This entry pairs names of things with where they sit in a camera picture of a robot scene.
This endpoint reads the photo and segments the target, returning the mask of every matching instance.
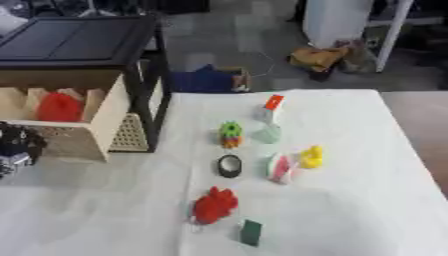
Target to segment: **toy duck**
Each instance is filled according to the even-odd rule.
[[[313,146],[299,154],[301,168],[314,169],[322,165],[322,147]]]

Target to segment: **red object in crate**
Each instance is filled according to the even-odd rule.
[[[79,122],[82,104],[70,95],[58,92],[49,93],[37,110],[39,121]]]
[[[219,191],[217,187],[212,187],[207,195],[196,201],[193,213],[200,224],[212,224],[229,216],[236,207],[238,198],[230,189]]]

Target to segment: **floor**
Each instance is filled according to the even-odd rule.
[[[406,53],[395,51],[381,74],[335,72],[329,81],[312,81],[285,62],[295,48],[306,45],[300,28],[285,20],[295,0],[211,0],[205,14],[176,15],[165,21],[170,64],[192,71],[204,64],[244,66],[252,75],[253,91],[293,88],[360,88],[379,91],[436,90],[440,71],[415,67]]]

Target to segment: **wooden crate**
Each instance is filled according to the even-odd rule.
[[[48,142],[44,155],[106,161],[115,135],[130,108],[123,76],[113,70],[0,71],[0,86],[26,90],[31,87],[97,89],[107,95],[90,122],[43,122],[11,118],[13,109],[0,102],[0,120],[35,129]]]

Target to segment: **clutter on floor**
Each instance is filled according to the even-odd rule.
[[[311,79],[324,82],[330,78],[333,69],[348,52],[348,47],[331,49],[302,47],[288,57],[288,62],[308,71]]]
[[[172,73],[174,91],[185,93],[239,93],[250,91],[249,73],[240,67],[205,65],[193,72]]]

